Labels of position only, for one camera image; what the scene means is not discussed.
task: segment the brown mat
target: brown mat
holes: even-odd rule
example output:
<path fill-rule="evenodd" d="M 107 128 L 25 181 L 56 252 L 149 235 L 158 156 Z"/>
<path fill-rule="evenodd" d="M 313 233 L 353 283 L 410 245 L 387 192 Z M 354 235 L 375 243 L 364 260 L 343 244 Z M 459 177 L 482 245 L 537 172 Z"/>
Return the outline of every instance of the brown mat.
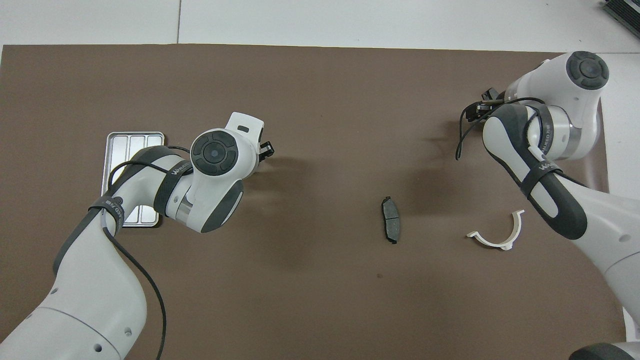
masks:
<path fill-rule="evenodd" d="M 164 220 L 119 240 L 168 313 L 164 359 L 567 359 L 624 340 L 597 269 L 551 231 L 460 111 L 543 53 L 236 45 L 5 46 L 0 73 L 0 339 L 45 297 L 64 239 L 100 193 L 106 136 L 172 145 L 265 121 L 276 154 L 235 215 L 198 234 Z M 567 173 L 606 189 L 604 145 Z M 392 196 L 401 235 L 383 234 Z M 513 250 L 486 249 L 511 232 Z M 151 359 L 160 312 L 128 359 Z"/>

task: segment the metal tray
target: metal tray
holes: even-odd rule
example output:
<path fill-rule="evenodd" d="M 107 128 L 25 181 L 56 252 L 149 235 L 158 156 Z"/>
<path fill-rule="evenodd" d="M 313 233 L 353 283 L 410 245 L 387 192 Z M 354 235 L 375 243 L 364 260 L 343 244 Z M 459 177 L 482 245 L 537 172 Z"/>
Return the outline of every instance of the metal tray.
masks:
<path fill-rule="evenodd" d="M 102 193 L 107 190 L 109 173 L 118 164 L 131 159 L 136 152 L 145 147 L 164 145 L 164 134 L 158 131 L 128 131 L 114 132 L 107 136 L 107 148 L 104 156 L 104 171 L 102 173 Z M 118 179 L 122 169 L 113 176 Z M 125 220 L 125 227 L 153 227 L 156 226 L 159 215 L 150 206 L 138 206 Z"/>

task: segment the white tile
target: white tile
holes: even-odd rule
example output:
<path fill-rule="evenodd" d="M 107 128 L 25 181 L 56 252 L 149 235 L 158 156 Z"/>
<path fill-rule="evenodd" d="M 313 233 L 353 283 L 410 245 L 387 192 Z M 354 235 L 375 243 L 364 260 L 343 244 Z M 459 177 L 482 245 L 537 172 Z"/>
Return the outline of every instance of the white tile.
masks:
<path fill-rule="evenodd" d="M 610 78 L 602 95 L 609 192 L 640 200 L 640 54 L 603 54 Z"/>
<path fill-rule="evenodd" d="M 0 44 L 170 44 L 180 0 L 0 0 Z"/>
<path fill-rule="evenodd" d="M 640 52 L 600 0 L 182 0 L 180 42 Z"/>

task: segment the white robotic arm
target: white robotic arm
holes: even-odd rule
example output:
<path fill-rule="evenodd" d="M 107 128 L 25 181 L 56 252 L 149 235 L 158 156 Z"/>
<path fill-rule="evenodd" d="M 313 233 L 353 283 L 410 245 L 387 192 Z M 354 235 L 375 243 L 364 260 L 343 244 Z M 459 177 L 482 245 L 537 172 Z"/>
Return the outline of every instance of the white robotic arm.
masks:
<path fill-rule="evenodd" d="M 147 302 L 113 236 L 139 205 L 201 233 L 224 224 L 242 179 L 273 153 L 259 144 L 263 125 L 233 113 L 225 129 L 196 138 L 190 160 L 164 146 L 138 152 L 66 240 L 51 291 L 0 343 L 0 359 L 123 359 L 145 324 Z"/>
<path fill-rule="evenodd" d="M 486 150 L 511 175 L 540 216 L 582 250 L 603 273 L 631 316 L 640 320 L 640 201 L 591 190 L 552 161 L 586 155 L 598 138 L 597 106 L 609 70 L 578 51 L 547 60 L 506 90 L 486 117 Z M 593 359 L 640 359 L 640 344 L 598 345 Z M 581 349 L 571 359 L 591 359 Z"/>

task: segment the white curved bracket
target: white curved bracket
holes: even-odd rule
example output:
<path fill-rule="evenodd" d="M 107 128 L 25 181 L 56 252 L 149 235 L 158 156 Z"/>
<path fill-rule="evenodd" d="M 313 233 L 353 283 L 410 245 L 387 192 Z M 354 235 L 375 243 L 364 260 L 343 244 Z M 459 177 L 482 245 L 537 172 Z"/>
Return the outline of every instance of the white curved bracket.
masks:
<path fill-rule="evenodd" d="M 524 210 L 518 210 L 511 213 L 513 215 L 513 231 L 511 232 L 511 235 L 509 235 L 507 240 L 504 240 L 501 243 L 490 243 L 486 241 L 477 231 L 468 233 L 467 237 L 476 238 L 477 241 L 480 241 L 487 246 L 499 247 L 502 250 L 510 250 L 513 247 L 513 242 L 516 240 L 518 235 L 520 235 L 520 230 L 522 228 L 522 219 L 520 218 L 520 214 L 522 214 L 523 212 Z"/>

